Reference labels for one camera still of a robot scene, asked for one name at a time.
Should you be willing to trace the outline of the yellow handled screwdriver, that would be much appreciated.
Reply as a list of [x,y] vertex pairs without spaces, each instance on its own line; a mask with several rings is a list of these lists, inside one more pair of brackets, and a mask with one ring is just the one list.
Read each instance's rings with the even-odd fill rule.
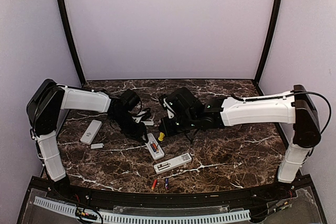
[[158,141],[163,142],[164,138],[165,138],[165,134],[163,132],[160,132],[159,137],[158,137]]

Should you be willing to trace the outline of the grey battery cover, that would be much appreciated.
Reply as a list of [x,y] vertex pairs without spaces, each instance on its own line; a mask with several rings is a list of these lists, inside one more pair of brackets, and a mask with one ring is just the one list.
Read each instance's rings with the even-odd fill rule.
[[144,123],[146,126],[153,126],[153,125],[154,125],[154,122],[153,122],[153,121],[143,121],[143,123]]

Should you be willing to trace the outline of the white remote with barcode label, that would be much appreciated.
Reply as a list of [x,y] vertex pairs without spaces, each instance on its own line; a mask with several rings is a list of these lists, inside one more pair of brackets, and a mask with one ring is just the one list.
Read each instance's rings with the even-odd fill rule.
[[145,144],[147,149],[149,150],[152,158],[154,160],[158,160],[164,157],[164,152],[158,144],[156,138],[152,133],[147,134],[148,142]]

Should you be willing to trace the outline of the white button remote control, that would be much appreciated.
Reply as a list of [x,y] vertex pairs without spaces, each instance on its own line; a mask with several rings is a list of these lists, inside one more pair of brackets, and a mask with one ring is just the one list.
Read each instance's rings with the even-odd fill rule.
[[162,174],[165,172],[168,172],[170,170],[173,170],[175,168],[178,168],[180,166],[183,166],[185,164],[188,164],[192,161],[192,157],[189,153],[182,154],[178,157],[169,159],[167,161],[161,162],[159,164],[154,165],[154,170],[156,174]]

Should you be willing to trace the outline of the red blue battery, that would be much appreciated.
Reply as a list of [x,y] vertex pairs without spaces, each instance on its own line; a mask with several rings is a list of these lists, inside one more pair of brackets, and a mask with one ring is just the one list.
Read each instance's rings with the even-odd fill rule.
[[152,184],[152,187],[151,187],[151,189],[152,190],[154,190],[155,189],[155,187],[156,187],[156,185],[157,185],[157,179],[155,179],[154,181],[153,181],[153,184]]

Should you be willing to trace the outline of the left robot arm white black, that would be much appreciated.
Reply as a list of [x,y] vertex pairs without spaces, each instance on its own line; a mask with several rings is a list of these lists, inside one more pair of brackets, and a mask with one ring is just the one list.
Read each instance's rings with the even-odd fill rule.
[[[67,173],[76,168],[101,168],[110,151],[134,150],[148,142],[147,127],[131,114],[141,108],[134,90],[109,94],[106,90],[85,90],[46,79],[26,106],[37,156],[54,182],[53,191],[63,201],[74,197]],[[101,121],[95,137],[103,150],[91,150],[80,139],[93,121]]]

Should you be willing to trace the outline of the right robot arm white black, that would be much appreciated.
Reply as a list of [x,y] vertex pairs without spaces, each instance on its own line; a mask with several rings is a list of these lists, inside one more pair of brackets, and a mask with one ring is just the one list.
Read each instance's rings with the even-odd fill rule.
[[287,193],[288,184],[294,181],[299,169],[321,142],[331,121],[328,117],[324,127],[320,126],[311,96],[323,99],[331,107],[326,97],[307,91],[300,84],[283,93],[256,97],[229,95],[211,98],[207,103],[202,103],[189,89],[182,87],[159,97],[160,105],[167,112],[161,118],[159,131],[161,135],[171,137],[245,124],[292,125],[293,136],[278,168],[277,181],[268,187],[269,197],[278,200]]

